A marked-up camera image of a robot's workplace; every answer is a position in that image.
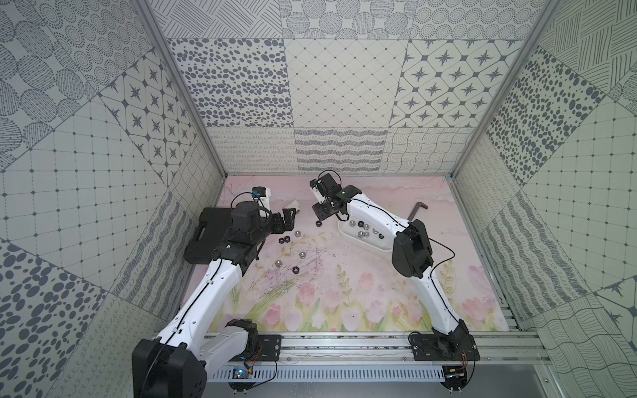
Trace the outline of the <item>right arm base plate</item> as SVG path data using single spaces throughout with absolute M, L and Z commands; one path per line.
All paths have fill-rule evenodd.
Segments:
M 407 337 L 412 355 L 417 362 L 480 360 L 474 337 L 464 332 L 444 335 L 412 332 Z

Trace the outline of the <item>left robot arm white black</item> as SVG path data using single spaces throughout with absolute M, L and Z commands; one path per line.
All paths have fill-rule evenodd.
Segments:
M 274 213 L 250 200 L 232 208 L 231 222 L 217 246 L 204 278 L 185 306 L 153 340 L 143 339 L 132 353 L 136 397 L 199 397 L 208 376 L 233 358 L 259 354 L 258 330 L 249 319 L 234 319 L 213 340 L 204 340 L 227 295 L 241 281 L 270 235 L 295 227 L 295 208 Z

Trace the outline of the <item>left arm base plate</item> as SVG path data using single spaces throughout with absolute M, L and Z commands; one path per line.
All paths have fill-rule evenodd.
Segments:
M 240 355 L 234 356 L 231 362 L 273 363 L 280 360 L 282 336 L 279 334 L 258 335 L 249 340 L 249 347 Z

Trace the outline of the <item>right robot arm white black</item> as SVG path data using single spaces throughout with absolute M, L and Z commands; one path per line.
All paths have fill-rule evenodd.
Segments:
M 469 329 L 453 310 L 435 272 L 432 240 L 425 224 L 417 219 L 398 217 L 373 202 L 353 185 L 342 187 L 329 172 L 310 181 L 318 202 L 313 211 L 320 222 L 337 217 L 342 223 L 363 222 L 377 233 L 376 238 L 361 238 L 360 244 L 391 255 L 391 264 L 416 287 L 426 308 L 436 345 L 448 354 L 460 351 L 470 341 Z

